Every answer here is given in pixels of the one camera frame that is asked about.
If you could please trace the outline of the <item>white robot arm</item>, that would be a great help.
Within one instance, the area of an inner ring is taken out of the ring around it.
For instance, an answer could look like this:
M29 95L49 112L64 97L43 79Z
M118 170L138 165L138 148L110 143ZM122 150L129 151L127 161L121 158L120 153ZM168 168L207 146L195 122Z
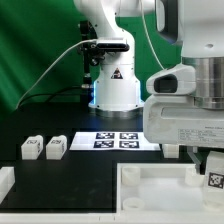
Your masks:
M73 0L93 26L100 75L90 108L103 116L143 111L143 132L167 150L185 146L200 172L224 173L224 0ZM146 82L134 73L135 41L117 17L156 14L156 28L181 44L181 62Z

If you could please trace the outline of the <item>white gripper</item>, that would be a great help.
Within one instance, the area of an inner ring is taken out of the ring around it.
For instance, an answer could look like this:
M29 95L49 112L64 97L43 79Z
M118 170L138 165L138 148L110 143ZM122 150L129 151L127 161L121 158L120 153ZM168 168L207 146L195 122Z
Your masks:
M195 107L189 96L152 95L144 104L143 133L150 143L188 146L200 174L197 147L224 148L224 110Z

